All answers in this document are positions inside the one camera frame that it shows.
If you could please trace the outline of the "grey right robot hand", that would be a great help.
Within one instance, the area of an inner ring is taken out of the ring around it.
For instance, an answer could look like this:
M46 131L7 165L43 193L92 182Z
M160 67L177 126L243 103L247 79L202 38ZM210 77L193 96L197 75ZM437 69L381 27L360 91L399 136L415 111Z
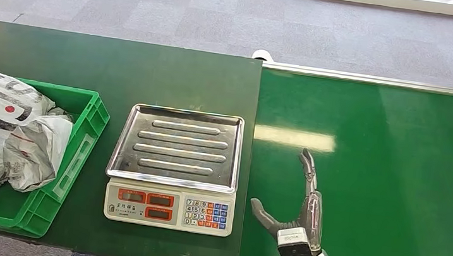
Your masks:
M317 190L317 172L312 154L307 148L299 153L300 163L303 166L305 177L305 198L301 204L299 216L289 222L280 222L272 217L263 208L258 198L251 198L251 211L258 222L276 240L280 230L303 228L307 244L313 256L322 252L322 194Z

